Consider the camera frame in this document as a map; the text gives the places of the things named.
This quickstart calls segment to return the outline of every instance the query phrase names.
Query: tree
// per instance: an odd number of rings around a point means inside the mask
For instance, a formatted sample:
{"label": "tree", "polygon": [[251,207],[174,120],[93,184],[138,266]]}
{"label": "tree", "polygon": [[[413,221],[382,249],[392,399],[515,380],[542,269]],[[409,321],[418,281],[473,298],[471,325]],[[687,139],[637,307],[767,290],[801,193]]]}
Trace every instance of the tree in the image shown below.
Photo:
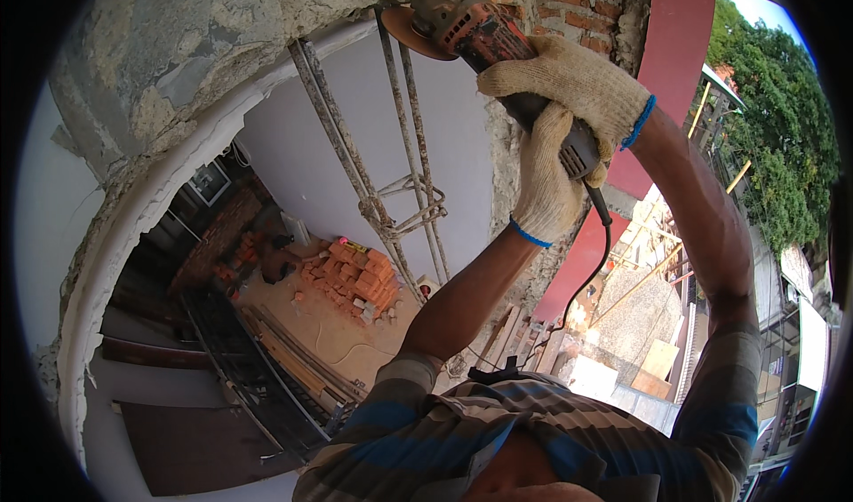
{"label": "tree", "polygon": [[838,151],[815,66],[788,34],[761,21],[750,26],[733,7],[717,0],[708,63],[733,67],[746,106],[727,119],[725,148],[739,163],[752,160],[750,220],[777,253],[791,243],[825,249]]}

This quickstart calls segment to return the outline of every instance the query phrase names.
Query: work glove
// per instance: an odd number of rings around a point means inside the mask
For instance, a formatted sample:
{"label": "work glove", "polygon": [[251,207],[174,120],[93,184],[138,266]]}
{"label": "work glove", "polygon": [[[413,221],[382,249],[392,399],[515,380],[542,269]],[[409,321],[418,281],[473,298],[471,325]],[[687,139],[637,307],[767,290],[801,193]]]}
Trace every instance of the work glove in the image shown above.
{"label": "work glove", "polygon": [[553,101],[534,124],[528,144],[522,144],[521,189],[510,218],[528,239],[549,246],[569,230],[580,210],[582,184],[568,178],[558,158],[572,118],[593,130],[600,162],[584,179],[600,187],[607,176],[604,163],[613,158],[617,144],[624,149],[634,143],[655,97],[590,49],[559,36],[532,36],[530,43],[537,58],[498,62],[480,73],[477,85],[491,97],[534,92]]}

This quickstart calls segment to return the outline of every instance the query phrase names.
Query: red pillar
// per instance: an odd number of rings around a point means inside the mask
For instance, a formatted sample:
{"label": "red pillar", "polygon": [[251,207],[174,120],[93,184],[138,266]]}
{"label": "red pillar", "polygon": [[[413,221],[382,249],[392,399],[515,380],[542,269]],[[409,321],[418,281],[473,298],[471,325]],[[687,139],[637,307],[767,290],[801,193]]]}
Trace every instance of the red pillar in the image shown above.
{"label": "red pillar", "polygon": [[[681,125],[696,92],[702,63],[708,50],[714,0],[652,0],[646,47],[637,79],[658,98],[658,107]],[[616,152],[607,182],[642,200],[652,179],[630,151]],[[611,212],[613,243],[628,221]],[[593,209],[583,221],[566,261],[554,276],[533,314],[536,319],[553,320],[569,296],[592,273],[602,259],[604,229]]]}

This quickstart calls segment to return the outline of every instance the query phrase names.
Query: striped shirt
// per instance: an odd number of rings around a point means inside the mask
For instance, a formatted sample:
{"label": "striped shirt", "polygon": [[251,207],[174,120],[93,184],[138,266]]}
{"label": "striped shirt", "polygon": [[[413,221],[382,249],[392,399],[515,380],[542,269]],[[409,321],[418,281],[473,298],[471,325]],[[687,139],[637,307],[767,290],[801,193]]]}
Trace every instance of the striped shirt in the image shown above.
{"label": "striped shirt", "polygon": [[758,345],[755,326],[718,326],[671,437],[537,373],[434,395],[432,363],[398,355],[307,467],[293,499],[453,502],[524,426],[561,481],[607,502],[733,500],[757,438]]}

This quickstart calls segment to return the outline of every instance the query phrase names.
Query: grinder disc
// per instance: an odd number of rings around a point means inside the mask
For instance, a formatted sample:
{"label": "grinder disc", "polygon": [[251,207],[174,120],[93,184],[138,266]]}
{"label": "grinder disc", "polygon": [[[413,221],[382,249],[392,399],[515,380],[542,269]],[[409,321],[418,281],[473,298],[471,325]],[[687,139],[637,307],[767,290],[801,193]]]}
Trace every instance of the grinder disc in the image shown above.
{"label": "grinder disc", "polygon": [[382,25],[385,26],[389,34],[394,36],[394,39],[419,54],[442,61],[452,61],[459,58],[454,54],[445,52],[433,40],[415,32],[415,29],[412,28],[413,15],[415,15],[415,10],[412,8],[397,6],[383,10],[380,19]]}

